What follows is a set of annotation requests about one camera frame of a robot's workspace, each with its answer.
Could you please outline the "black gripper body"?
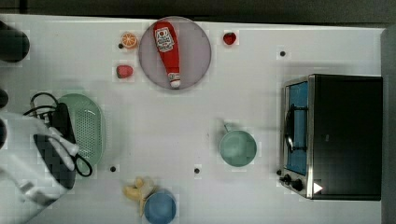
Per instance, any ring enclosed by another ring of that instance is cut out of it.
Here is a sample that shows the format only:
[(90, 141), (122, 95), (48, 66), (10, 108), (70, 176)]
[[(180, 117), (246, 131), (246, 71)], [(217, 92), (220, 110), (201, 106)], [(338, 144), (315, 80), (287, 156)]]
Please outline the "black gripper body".
[(71, 118), (69, 115), (68, 107), (64, 103), (59, 103), (52, 112), (50, 119), (50, 126), (59, 131), (64, 139), (76, 143)]

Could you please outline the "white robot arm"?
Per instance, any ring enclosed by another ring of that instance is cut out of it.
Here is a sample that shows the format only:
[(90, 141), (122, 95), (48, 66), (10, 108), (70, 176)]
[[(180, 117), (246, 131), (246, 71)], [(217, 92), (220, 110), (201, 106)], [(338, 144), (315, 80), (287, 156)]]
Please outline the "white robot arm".
[(75, 185), (77, 143), (41, 119), (1, 113), (1, 224), (25, 224)]

